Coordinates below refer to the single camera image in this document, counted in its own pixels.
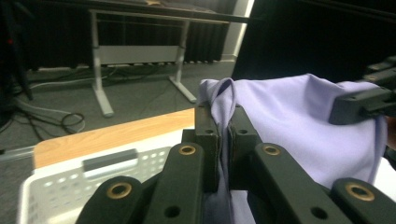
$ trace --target black curtain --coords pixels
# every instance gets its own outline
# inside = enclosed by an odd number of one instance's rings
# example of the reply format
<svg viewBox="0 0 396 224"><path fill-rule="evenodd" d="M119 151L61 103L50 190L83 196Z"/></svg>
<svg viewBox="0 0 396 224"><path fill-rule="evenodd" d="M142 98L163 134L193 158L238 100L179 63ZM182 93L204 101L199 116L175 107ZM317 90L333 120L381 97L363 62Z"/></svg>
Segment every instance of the black curtain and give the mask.
<svg viewBox="0 0 396 224"><path fill-rule="evenodd" d="M396 22L354 13L364 7L396 15L393 1L255 1L234 79L267 79L312 73L333 82L358 80L366 66L396 54Z"/></svg>
<svg viewBox="0 0 396 224"><path fill-rule="evenodd" d="M218 13L232 14L236 0L174 0L194 4ZM26 37L28 68L40 66L75 67L92 64L90 14L86 9L39 4L23 4L34 17L21 12ZM180 21L98 15L101 45L178 45ZM221 58L228 25L192 22L186 62L218 61Z"/></svg>

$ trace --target plastic basket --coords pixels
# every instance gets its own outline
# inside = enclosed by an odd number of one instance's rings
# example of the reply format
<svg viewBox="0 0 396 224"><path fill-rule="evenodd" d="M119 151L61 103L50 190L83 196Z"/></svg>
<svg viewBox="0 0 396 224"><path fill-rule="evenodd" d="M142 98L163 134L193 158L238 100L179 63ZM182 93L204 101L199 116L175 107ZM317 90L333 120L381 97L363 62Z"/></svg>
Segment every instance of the plastic basket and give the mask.
<svg viewBox="0 0 396 224"><path fill-rule="evenodd" d="M18 223L75 223L84 204L106 180L118 175L144 182L158 174L170 147L122 151L83 162L64 172L32 175L21 186Z"/></svg>

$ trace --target gray carpet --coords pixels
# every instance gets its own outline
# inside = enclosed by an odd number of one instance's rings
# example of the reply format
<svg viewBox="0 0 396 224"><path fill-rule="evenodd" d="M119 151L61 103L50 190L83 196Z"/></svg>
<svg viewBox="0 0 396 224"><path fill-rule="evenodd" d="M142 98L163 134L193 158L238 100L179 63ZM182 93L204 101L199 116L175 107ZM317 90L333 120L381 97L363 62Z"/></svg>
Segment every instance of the gray carpet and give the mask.
<svg viewBox="0 0 396 224"><path fill-rule="evenodd" d="M229 77L234 63L198 63L185 64L183 84L197 95L202 79L222 79ZM137 119L144 119L194 107L168 80L176 71L174 65L129 66L103 68L105 91L115 112L114 117L104 118L93 94L91 81L77 82L68 85L48 85L33 89L35 99L29 104L55 110L78 112L84 115L84 131L103 128ZM31 80L52 79L70 80L71 77L92 77L89 69L72 71L39 71L29 73ZM63 115L54 112L33 112L60 119ZM0 150L10 151L19 147L36 145L39 140L32 128L24 124L27 120L15 116L14 121L0 133ZM51 135L65 135L60 127L43 125L48 133L38 130L45 139ZM19 187L32 172L32 158L0 162L0 222L14 223L16 220Z"/></svg>

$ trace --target brass insert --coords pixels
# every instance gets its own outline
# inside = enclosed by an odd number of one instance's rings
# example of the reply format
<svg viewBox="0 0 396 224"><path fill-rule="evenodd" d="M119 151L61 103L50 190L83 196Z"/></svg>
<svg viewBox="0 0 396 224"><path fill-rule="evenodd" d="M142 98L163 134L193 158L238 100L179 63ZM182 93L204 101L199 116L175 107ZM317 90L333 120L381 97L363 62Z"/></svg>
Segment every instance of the brass insert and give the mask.
<svg viewBox="0 0 396 224"><path fill-rule="evenodd" d="M121 199L126 197L132 191L132 185L125 182L113 184L107 189L107 197L111 199Z"/></svg>
<svg viewBox="0 0 396 224"><path fill-rule="evenodd" d="M375 76L367 76L367 79L369 79L370 81L376 81L376 77Z"/></svg>
<svg viewBox="0 0 396 224"><path fill-rule="evenodd" d="M280 150L277 147L264 147L262 150L271 156L277 156L280 154Z"/></svg>
<svg viewBox="0 0 396 224"><path fill-rule="evenodd" d="M353 197L366 202L371 202L375 198L374 194L369 189L356 183L347 183L346 191Z"/></svg>
<svg viewBox="0 0 396 224"><path fill-rule="evenodd" d="M195 153L195 147L192 147L192 146L184 146L184 147L181 147L179 150L178 150L178 153L180 153L181 155L185 155L185 156L188 156L188 155L191 155L191 154L194 154Z"/></svg>

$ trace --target lavender cloth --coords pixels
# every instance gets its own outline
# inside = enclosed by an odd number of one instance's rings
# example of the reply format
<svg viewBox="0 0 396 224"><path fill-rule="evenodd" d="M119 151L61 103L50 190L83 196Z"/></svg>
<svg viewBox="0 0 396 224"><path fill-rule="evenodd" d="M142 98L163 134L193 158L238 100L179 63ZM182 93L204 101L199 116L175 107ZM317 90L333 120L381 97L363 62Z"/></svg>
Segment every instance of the lavender cloth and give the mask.
<svg viewBox="0 0 396 224"><path fill-rule="evenodd" d="M236 104L245 108L263 142L284 147L319 184L330 188L342 177L373 182L384 153L383 117L352 125L331 125L335 97L375 88L361 82L333 84L313 75L272 80L204 80L198 102L208 101L215 122L226 127ZM228 140L222 141L219 190L205 196L205 223L255 223L247 194L228 190Z"/></svg>

